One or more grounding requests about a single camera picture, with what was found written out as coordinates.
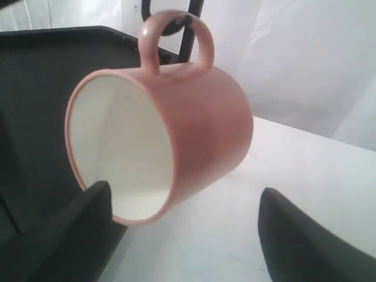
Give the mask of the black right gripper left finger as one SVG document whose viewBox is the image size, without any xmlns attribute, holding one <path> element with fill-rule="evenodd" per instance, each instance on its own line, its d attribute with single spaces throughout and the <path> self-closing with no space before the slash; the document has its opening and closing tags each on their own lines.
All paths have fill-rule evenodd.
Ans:
<svg viewBox="0 0 376 282">
<path fill-rule="evenodd" d="M 25 281 L 97 281 L 112 231 L 109 183 L 98 181 L 38 231 L 44 250 Z"/>
</svg>

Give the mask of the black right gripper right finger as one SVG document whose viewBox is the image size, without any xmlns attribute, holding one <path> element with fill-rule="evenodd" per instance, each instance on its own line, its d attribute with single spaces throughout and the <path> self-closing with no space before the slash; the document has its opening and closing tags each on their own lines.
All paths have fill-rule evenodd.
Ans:
<svg viewBox="0 0 376 282">
<path fill-rule="evenodd" d="M 375 258 L 346 243 L 273 188 L 263 190 L 258 236 L 272 281 L 375 281 Z"/>
</svg>

